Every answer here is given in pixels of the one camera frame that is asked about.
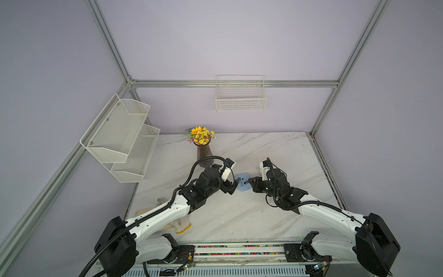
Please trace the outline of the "blue alarm clock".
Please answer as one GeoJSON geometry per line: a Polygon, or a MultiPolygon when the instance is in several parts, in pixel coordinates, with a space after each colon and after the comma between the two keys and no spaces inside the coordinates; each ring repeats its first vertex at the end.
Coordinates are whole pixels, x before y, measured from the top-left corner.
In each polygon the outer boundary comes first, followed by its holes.
{"type": "Polygon", "coordinates": [[[238,181],[237,189],[241,192],[252,190],[252,186],[249,183],[251,175],[248,173],[241,173],[235,176],[235,181],[238,181]]]}

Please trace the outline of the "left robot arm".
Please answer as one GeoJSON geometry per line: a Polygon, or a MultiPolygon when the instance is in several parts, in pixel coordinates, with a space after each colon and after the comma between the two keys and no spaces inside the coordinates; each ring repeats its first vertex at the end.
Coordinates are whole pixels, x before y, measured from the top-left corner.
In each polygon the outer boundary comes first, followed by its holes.
{"type": "Polygon", "coordinates": [[[206,204],[209,197],[218,190],[233,194],[237,182],[229,181],[234,164],[213,165],[200,176],[176,188],[169,202],[151,211],[128,220],[115,217],[110,220],[94,247],[95,256],[88,264],[92,267],[99,261],[103,270],[97,277],[121,277],[127,273],[142,256],[152,254],[147,247],[138,249],[153,233],[171,222],[188,216],[206,204]]]}

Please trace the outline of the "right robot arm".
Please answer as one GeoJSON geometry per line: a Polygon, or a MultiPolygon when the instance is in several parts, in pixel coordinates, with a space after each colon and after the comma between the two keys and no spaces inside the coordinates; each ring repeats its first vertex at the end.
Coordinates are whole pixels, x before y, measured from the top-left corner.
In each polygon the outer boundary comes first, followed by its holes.
{"type": "Polygon", "coordinates": [[[329,237],[311,231],[296,250],[297,257],[306,262],[338,257],[358,262],[377,277],[392,275],[391,267],[401,247],[382,217],[345,211],[292,187],[287,174],[270,159],[260,163],[260,170],[261,176],[247,182],[253,192],[272,198],[275,207],[283,211],[313,218],[341,233],[340,237],[329,237]]]}

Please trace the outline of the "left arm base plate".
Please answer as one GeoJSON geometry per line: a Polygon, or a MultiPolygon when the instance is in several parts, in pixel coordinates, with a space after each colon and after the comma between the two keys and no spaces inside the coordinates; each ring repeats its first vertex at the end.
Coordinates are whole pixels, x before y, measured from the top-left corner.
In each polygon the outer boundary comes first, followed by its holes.
{"type": "Polygon", "coordinates": [[[193,258],[195,255],[194,245],[180,245],[174,247],[171,252],[163,259],[165,264],[183,264],[189,257],[193,258]]]}

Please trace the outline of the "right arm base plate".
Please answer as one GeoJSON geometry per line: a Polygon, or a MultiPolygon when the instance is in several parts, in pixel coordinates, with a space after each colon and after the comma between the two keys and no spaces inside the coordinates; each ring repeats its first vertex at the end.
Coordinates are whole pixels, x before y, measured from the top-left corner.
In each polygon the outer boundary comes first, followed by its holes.
{"type": "Polygon", "coordinates": [[[284,254],[288,263],[330,262],[331,256],[319,255],[311,245],[301,243],[284,244],[284,254]]]}

